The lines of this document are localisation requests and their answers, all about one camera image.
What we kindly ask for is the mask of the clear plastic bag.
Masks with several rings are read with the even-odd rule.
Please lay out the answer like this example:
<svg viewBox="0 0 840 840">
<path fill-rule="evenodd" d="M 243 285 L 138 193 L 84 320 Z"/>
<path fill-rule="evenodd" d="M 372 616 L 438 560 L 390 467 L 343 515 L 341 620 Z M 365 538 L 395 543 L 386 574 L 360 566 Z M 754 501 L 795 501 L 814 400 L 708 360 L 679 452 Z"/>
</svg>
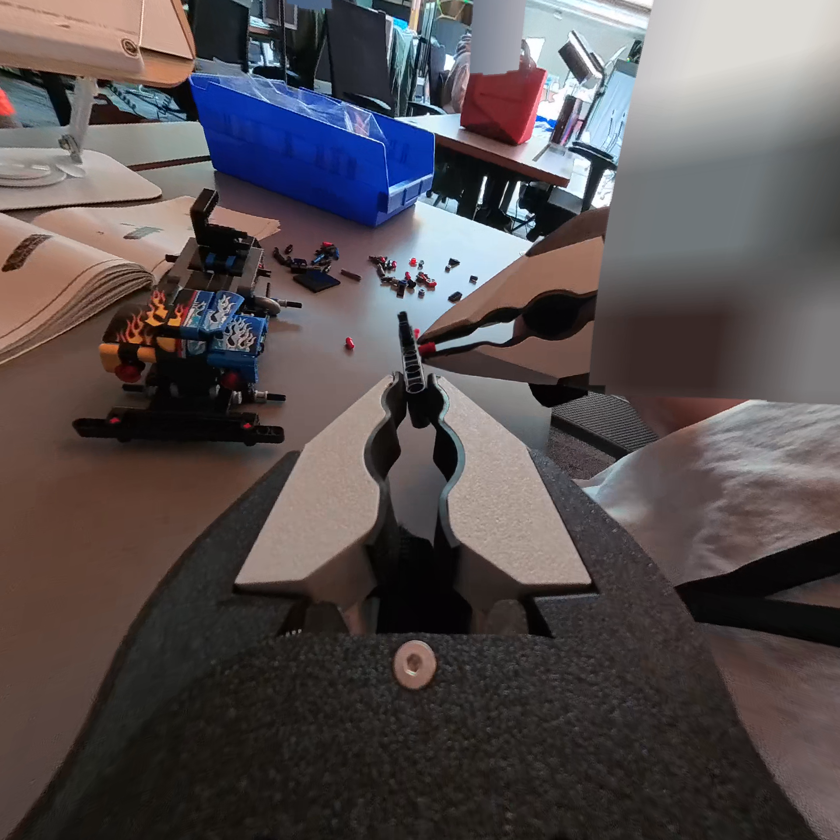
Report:
<svg viewBox="0 0 840 840">
<path fill-rule="evenodd" d="M 370 111 L 309 89 L 290 87 L 282 80 L 260 76 L 252 76 L 249 80 L 255 92 L 280 109 L 385 143 L 382 128 Z"/>
</svg>

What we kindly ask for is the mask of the black lego beam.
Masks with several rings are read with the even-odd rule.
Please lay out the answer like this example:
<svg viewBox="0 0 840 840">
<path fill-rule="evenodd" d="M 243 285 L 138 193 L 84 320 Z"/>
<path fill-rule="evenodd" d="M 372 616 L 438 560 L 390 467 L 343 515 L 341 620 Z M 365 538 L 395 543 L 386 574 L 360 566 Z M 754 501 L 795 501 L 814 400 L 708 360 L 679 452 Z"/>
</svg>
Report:
<svg viewBox="0 0 840 840">
<path fill-rule="evenodd" d="M 424 372 L 417 336 L 408 321 L 406 311 L 397 313 L 397 321 L 406 407 L 412 425 L 420 429 L 432 423 L 435 398 Z"/>
</svg>

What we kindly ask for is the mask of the red bag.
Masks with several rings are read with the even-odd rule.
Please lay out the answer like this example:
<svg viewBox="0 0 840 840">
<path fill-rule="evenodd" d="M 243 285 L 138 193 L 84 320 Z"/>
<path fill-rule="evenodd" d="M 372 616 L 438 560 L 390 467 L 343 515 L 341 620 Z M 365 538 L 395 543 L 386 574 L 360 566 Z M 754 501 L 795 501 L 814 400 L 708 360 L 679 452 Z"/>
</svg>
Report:
<svg viewBox="0 0 840 840">
<path fill-rule="evenodd" d="M 523 39 L 518 69 L 496 75 L 470 72 L 460 127 L 504 144 L 526 143 L 532 137 L 547 77 Z"/>
</svg>

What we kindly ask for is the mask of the brown office desk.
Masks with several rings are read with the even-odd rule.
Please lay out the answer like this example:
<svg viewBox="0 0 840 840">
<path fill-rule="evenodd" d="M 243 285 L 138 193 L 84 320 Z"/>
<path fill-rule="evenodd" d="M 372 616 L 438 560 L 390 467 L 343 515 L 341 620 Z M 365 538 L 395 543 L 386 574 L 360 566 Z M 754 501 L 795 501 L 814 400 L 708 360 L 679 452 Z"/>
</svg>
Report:
<svg viewBox="0 0 840 840">
<path fill-rule="evenodd" d="M 436 146 L 494 165 L 517 181 L 536 181 L 566 187 L 579 155 L 565 148 L 554 148 L 550 132 L 535 128 L 525 143 L 509 144 L 486 138 L 462 128 L 458 114 L 424 115 L 399 118 L 398 122 L 428 131 Z"/>
</svg>

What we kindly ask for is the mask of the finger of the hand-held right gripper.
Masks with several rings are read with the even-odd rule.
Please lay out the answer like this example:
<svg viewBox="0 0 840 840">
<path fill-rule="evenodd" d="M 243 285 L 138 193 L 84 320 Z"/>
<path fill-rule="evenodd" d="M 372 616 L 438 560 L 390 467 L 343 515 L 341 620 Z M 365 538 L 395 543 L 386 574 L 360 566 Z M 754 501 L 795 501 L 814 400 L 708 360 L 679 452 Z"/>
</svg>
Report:
<svg viewBox="0 0 840 840">
<path fill-rule="evenodd" d="M 454 304 L 420 340 L 443 343 L 512 322 L 549 293 L 582 297 L 597 292 L 609 215 L 608 207 L 600 207 L 563 224 Z"/>
<path fill-rule="evenodd" d="M 439 371 L 488 379 L 584 386 L 589 381 L 592 339 L 592 331 L 579 331 L 559 340 L 529 336 L 503 344 L 480 342 L 451 348 L 436 345 L 436 353 L 424 363 Z"/>
</svg>

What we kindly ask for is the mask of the lego monster truck model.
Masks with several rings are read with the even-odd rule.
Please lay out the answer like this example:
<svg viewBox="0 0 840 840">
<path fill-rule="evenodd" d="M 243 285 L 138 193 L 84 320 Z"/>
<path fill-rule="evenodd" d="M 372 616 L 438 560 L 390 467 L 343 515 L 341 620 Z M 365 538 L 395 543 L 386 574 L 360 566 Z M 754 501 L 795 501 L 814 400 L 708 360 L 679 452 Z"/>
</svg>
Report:
<svg viewBox="0 0 840 840">
<path fill-rule="evenodd" d="M 283 403 L 286 397 L 258 388 L 259 357 L 270 320 L 301 304 L 260 295 L 270 278 L 264 249 L 246 231 L 217 224 L 211 215 L 218 193 L 206 188 L 190 207 L 193 236 L 147 302 L 118 310 L 99 345 L 103 369 L 146 406 L 117 406 L 104 418 L 80 417 L 82 438 L 122 443 L 280 445 L 284 430 L 264 425 L 239 406 Z"/>
</svg>

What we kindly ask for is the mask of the open instruction booklet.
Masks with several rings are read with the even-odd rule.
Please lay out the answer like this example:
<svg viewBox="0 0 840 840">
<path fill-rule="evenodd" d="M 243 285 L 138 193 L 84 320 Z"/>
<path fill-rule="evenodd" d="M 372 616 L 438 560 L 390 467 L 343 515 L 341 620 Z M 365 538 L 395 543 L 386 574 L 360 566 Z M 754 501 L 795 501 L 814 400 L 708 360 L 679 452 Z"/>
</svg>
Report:
<svg viewBox="0 0 840 840">
<path fill-rule="evenodd" d="M 70 207 L 27 223 L 2 215 L 1 360 L 5 364 L 118 301 L 152 289 L 193 236 L 195 198 L 131 207 Z M 255 236 L 278 222 L 217 206 L 211 221 Z"/>
</svg>

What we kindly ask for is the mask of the scattered small lego pieces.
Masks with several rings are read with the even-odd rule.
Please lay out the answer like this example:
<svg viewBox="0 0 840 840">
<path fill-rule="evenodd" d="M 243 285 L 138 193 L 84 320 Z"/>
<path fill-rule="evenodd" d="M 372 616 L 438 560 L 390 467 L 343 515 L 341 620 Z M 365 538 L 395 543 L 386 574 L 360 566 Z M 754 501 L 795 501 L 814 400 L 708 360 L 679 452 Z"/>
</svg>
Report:
<svg viewBox="0 0 840 840">
<path fill-rule="evenodd" d="M 333 265 L 340 261 L 340 250 L 330 241 L 322 241 L 310 259 L 294 256 L 293 245 L 285 248 L 274 247 L 271 255 L 277 264 L 288 269 L 291 275 L 295 270 L 317 269 L 330 273 L 332 277 L 348 279 L 357 284 L 363 279 L 358 270 L 345 267 L 339 268 L 339 276 L 332 274 Z M 426 272 L 422 259 L 410 258 L 408 270 L 402 276 L 397 274 L 396 260 L 387 255 L 370 255 L 367 259 L 381 286 L 391 288 L 398 298 L 412 293 L 417 299 L 424 299 L 428 292 L 433 292 L 438 287 L 437 280 Z"/>
</svg>

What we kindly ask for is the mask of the white lamp base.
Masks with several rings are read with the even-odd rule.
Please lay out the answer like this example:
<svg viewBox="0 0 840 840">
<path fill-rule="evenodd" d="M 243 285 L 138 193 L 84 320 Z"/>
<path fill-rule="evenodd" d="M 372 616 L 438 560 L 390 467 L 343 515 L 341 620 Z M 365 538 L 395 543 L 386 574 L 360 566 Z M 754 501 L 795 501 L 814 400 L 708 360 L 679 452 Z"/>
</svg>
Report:
<svg viewBox="0 0 840 840">
<path fill-rule="evenodd" d="M 95 78 L 76 80 L 70 123 L 55 148 L 1 149 L 1 210 L 152 201 L 160 187 L 105 154 L 85 149 Z"/>
</svg>

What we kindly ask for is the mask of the black mesh chair seat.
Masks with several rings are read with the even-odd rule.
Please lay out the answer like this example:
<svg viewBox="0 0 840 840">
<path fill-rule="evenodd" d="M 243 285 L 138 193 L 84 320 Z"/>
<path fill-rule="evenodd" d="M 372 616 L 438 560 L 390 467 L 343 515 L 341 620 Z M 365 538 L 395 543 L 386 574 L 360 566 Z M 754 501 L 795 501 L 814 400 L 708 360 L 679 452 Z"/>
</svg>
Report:
<svg viewBox="0 0 840 840">
<path fill-rule="evenodd" d="M 630 406 L 614 395 L 589 392 L 552 410 L 560 431 L 620 459 L 658 440 Z"/>
</svg>

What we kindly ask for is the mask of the computer monitor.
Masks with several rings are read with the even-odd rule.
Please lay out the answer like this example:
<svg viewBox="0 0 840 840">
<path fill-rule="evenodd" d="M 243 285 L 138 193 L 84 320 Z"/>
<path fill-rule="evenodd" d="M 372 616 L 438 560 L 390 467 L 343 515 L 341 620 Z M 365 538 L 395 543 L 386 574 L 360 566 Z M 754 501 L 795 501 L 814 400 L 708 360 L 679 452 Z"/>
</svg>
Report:
<svg viewBox="0 0 840 840">
<path fill-rule="evenodd" d="M 576 30 L 569 32 L 558 54 L 579 84 L 593 80 L 601 81 L 604 78 L 604 64 L 601 58 L 590 49 Z"/>
</svg>

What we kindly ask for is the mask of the blue storage bin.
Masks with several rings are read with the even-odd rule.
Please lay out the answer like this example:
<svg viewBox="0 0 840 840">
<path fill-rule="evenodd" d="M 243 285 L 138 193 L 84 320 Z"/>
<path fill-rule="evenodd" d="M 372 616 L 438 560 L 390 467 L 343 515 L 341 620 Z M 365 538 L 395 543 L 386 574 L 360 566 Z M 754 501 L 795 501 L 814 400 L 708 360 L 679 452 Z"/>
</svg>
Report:
<svg viewBox="0 0 840 840">
<path fill-rule="evenodd" d="M 385 143 L 285 111 L 251 76 L 190 77 L 215 170 L 368 227 L 432 186 L 434 135 L 374 113 Z"/>
</svg>

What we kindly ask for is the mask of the black office chair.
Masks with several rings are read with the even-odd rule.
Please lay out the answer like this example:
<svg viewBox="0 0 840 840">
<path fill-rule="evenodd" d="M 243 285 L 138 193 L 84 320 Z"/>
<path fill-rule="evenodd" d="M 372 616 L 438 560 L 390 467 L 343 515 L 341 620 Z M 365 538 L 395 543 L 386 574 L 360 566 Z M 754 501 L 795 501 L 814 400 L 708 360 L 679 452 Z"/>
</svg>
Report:
<svg viewBox="0 0 840 840">
<path fill-rule="evenodd" d="M 523 188 L 519 207 L 527 211 L 526 239 L 535 243 L 591 209 L 612 204 L 617 158 L 586 143 L 574 142 L 561 157 L 570 162 L 566 186 L 530 182 Z"/>
<path fill-rule="evenodd" d="M 332 97 L 394 118 L 386 16 L 344 1 L 325 16 Z"/>
</svg>

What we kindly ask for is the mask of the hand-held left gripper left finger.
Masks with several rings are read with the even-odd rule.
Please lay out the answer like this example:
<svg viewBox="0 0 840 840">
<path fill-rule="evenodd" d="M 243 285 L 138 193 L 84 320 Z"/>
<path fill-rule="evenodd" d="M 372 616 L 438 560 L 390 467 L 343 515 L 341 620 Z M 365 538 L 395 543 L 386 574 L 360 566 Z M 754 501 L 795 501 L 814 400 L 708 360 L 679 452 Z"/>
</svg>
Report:
<svg viewBox="0 0 840 840">
<path fill-rule="evenodd" d="M 393 373 L 308 442 L 235 579 L 246 594 L 338 608 L 352 634 L 374 634 L 375 591 L 400 547 L 389 473 L 402 452 L 404 375 Z"/>
</svg>

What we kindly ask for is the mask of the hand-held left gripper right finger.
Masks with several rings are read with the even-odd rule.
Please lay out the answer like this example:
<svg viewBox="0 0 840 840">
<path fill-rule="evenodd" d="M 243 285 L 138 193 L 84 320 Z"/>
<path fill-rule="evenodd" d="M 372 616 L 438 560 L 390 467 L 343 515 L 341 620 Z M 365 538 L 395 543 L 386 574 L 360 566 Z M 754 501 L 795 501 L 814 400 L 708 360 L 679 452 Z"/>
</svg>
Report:
<svg viewBox="0 0 840 840">
<path fill-rule="evenodd" d="M 428 376 L 426 399 L 444 477 L 436 560 L 469 606 L 469 631 L 546 634 L 534 600 L 591 599 L 597 588 L 529 447 L 443 376 Z"/>
</svg>

